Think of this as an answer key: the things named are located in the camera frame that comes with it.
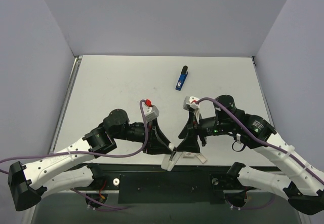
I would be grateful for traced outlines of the white stapler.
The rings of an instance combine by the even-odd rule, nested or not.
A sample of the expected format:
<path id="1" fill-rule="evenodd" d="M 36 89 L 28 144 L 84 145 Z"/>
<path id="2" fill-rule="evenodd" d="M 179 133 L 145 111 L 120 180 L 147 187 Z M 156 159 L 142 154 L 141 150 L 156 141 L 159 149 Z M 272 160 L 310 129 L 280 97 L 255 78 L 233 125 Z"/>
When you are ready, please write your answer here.
<path id="1" fill-rule="evenodd" d="M 179 152 L 177 147 L 174 146 L 170 155 L 165 155 L 161 163 L 161 169 L 166 171 L 172 171 L 176 163 L 182 157 L 183 152 Z"/>

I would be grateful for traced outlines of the blue and black stapler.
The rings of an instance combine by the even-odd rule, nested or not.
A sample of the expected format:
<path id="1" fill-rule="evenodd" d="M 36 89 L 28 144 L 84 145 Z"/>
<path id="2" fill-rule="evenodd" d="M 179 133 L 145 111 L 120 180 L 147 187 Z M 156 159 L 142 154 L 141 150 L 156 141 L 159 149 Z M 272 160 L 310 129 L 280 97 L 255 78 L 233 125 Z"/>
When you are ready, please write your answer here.
<path id="1" fill-rule="evenodd" d="M 183 68 L 181 70 L 181 73 L 180 73 L 179 79 L 177 81 L 175 90 L 177 90 L 177 91 L 181 91 L 182 90 L 182 87 L 183 87 L 183 85 L 185 83 L 185 80 L 187 78 L 187 75 L 188 75 L 188 66 L 185 65 L 185 66 L 183 66 Z"/>

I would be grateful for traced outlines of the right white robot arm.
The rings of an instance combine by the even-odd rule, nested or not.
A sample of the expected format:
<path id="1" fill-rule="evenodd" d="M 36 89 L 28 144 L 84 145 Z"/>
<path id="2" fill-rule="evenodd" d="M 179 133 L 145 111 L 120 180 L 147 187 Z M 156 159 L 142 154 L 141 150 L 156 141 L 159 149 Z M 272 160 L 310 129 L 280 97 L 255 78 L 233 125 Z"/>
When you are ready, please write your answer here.
<path id="1" fill-rule="evenodd" d="M 221 95 L 216 99 L 187 96 L 183 108 L 188 121 L 179 134 L 178 152 L 196 153 L 205 146 L 207 137 L 228 135 L 243 148 L 263 155 L 283 174 L 276 175 L 235 162 L 226 175 L 232 188 L 240 185 L 273 193 L 307 215 L 323 211 L 323 172 L 313 167 L 286 143 L 265 119 L 238 109 L 234 98 Z"/>

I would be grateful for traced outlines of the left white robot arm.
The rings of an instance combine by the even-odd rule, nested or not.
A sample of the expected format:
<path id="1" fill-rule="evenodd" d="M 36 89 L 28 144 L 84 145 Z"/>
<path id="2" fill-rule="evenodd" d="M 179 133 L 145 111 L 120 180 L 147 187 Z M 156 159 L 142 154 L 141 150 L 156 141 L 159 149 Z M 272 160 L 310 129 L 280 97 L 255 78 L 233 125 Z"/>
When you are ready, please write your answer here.
<path id="1" fill-rule="evenodd" d="M 141 148 L 129 157 L 143 152 L 148 155 L 169 155 L 172 144 L 159 128 L 158 110 L 151 106 L 142 113 L 143 121 L 130 123 L 123 109 L 115 109 L 75 143 L 54 154 L 34 157 L 34 162 L 16 161 L 8 172 L 8 186 L 16 211 L 27 210 L 44 197 L 78 187 L 99 189 L 104 184 L 100 169 L 88 162 L 98 157 L 111 157 L 116 140 L 139 142 Z"/>

